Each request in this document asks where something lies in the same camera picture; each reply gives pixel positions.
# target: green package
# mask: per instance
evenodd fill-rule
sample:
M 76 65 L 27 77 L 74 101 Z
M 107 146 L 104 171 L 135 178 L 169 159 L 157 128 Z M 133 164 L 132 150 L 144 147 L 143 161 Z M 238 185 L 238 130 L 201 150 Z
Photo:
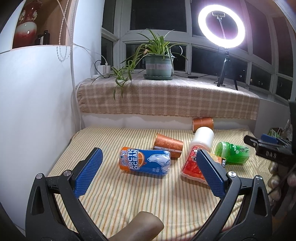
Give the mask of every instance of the green package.
M 226 164 L 242 165 L 250 157 L 250 148 L 228 142 L 219 142 L 215 150 L 215 155 L 225 158 Z

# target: window pane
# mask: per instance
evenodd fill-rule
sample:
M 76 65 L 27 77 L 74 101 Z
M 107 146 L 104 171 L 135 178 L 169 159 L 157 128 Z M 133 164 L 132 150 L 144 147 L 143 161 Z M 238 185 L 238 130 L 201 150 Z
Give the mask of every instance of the window pane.
M 133 0 L 131 30 L 162 29 L 186 32 L 184 0 Z
M 271 40 L 266 16 L 252 4 L 245 2 L 251 22 L 253 54 L 272 64 Z
M 184 57 L 186 57 L 186 46 L 181 45 L 181 48 L 178 45 L 171 48 L 172 55 L 175 56 L 174 62 L 173 62 L 174 70 L 185 71 L 186 59 Z
M 191 71 L 194 73 L 219 75 L 225 59 L 223 53 L 210 50 L 192 48 Z M 230 65 L 226 68 L 225 77 L 245 82 L 247 73 L 247 63 L 239 59 L 230 57 Z
M 289 100 L 291 97 L 292 81 L 278 77 L 278 84 L 276 88 L 276 94 Z
M 135 54 L 137 47 L 140 44 L 127 44 L 126 45 L 126 57 L 129 58 Z M 183 56 L 186 56 L 186 46 L 181 46 L 183 49 Z M 171 48 L 171 52 L 175 56 L 174 59 L 174 70 L 185 71 L 185 58 L 180 56 L 181 48 L 179 46 L 174 46 Z M 145 69 L 145 59 L 143 58 L 139 64 L 137 64 L 136 69 Z
M 204 36 L 203 33 L 200 30 L 200 27 L 198 25 L 197 19 L 200 11 L 207 5 L 210 4 L 219 4 L 226 6 L 233 10 L 243 22 L 244 21 L 244 16 L 242 12 L 242 6 L 240 3 L 240 0 L 192 0 L 191 3 L 191 17 L 192 17 L 192 33 L 193 35 L 198 35 L 198 36 Z M 237 35 L 237 25 L 235 24 L 234 20 L 226 14 L 226 17 L 222 19 L 222 24 L 223 28 L 225 31 L 225 36 L 227 39 L 233 39 Z M 212 14 L 209 14 L 207 16 L 207 25 L 209 29 L 218 37 L 223 38 L 223 33 L 222 29 L 220 26 L 219 21 L 217 20 L 216 17 L 212 16 Z M 248 51 L 248 46 L 247 46 L 247 38 L 245 37 L 244 41 L 239 48 Z
M 252 65 L 251 85 L 269 90 L 271 74 Z
M 273 18 L 279 46 L 279 73 L 293 77 L 293 52 L 286 19 Z
M 113 42 L 102 38 L 102 55 L 107 59 L 108 65 L 113 66 Z M 104 65 L 106 61 L 101 58 L 101 65 Z
M 104 5 L 102 27 L 111 33 L 114 31 L 115 4 L 116 0 L 106 0 Z

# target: mattress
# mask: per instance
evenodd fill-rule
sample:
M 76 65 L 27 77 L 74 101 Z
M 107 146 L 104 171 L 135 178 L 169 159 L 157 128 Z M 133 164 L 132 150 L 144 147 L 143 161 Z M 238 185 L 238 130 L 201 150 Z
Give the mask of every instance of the mattress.
M 123 146 L 151 149 L 156 133 L 184 142 L 179 159 L 172 160 L 169 174 L 161 177 L 119 169 L 119 152 Z M 214 130 L 212 152 L 220 141 L 243 145 L 244 129 Z M 161 219 L 164 229 L 156 240 L 186 240 L 202 227 L 219 198 L 210 188 L 180 175 L 188 147 L 194 133 L 186 130 L 136 130 L 111 127 L 86 128 L 79 131 L 57 161 L 49 176 L 60 175 L 66 169 L 86 158 L 94 147 L 103 150 L 103 164 L 94 177 L 87 193 L 79 199 L 89 216 L 106 237 L 111 237 L 125 227 L 140 211 L 151 212 Z M 271 174 L 270 161 L 255 155 L 250 149 L 250 159 L 243 166 L 226 165 L 227 171 L 235 171 L 240 177 L 261 175 L 267 184 Z M 230 227 L 240 208 L 243 196 L 239 196 L 225 229 Z M 57 195 L 61 213 L 67 226 L 75 230 L 69 215 Z

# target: blue gripper pad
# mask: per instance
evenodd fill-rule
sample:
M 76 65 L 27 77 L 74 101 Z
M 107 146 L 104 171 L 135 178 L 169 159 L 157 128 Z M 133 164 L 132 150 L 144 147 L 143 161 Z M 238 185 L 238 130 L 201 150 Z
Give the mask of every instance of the blue gripper pad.
M 266 135 L 266 134 L 262 134 L 261 140 L 265 141 L 265 142 L 268 142 L 268 143 L 272 143 L 272 144 L 278 144 L 279 143 L 277 138 L 271 137 L 271 136 Z
M 196 162 L 214 196 L 223 198 L 228 185 L 225 169 L 216 163 L 205 150 L 199 150 L 196 153 Z
M 79 196 L 82 196 L 86 193 L 91 181 L 100 168 L 103 162 L 102 150 L 99 148 L 93 149 L 87 158 L 81 162 L 86 162 L 86 164 L 75 179 L 74 194 L 76 198 L 79 198 Z

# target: wall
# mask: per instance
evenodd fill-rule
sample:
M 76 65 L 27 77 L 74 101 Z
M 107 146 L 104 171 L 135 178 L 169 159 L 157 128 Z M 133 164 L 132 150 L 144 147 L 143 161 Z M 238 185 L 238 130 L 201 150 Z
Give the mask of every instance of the wall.
M 0 33 L 0 54 L 2 52 L 9 51 L 12 48 L 15 27 L 25 2 L 26 0 L 22 1 L 22 3 L 17 7 Z
M 60 63 L 56 51 L 40 46 L 0 55 L 0 201 L 21 228 L 34 177 L 49 173 L 75 133 L 70 62 Z
M 104 0 L 78 1 L 73 42 L 88 50 L 74 46 L 76 84 L 96 74 L 94 62 L 101 59 L 103 10 Z
M 70 58 L 60 62 L 50 45 L 9 51 L 23 4 L 0 38 L 8 51 L 0 54 L 0 202 L 21 228 L 34 177 L 49 173 L 75 133 Z M 94 74 L 100 58 L 103 7 L 104 0 L 78 2 L 74 42 L 90 51 L 74 47 L 76 83 Z
M 285 127 L 288 119 L 290 119 L 288 106 L 260 99 L 254 135 L 259 138 L 263 133 L 268 134 L 270 128 Z
M 110 126 L 131 129 L 192 130 L 192 118 L 151 115 L 83 114 L 85 126 Z M 256 121 L 214 118 L 214 129 L 248 129 L 254 132 Z

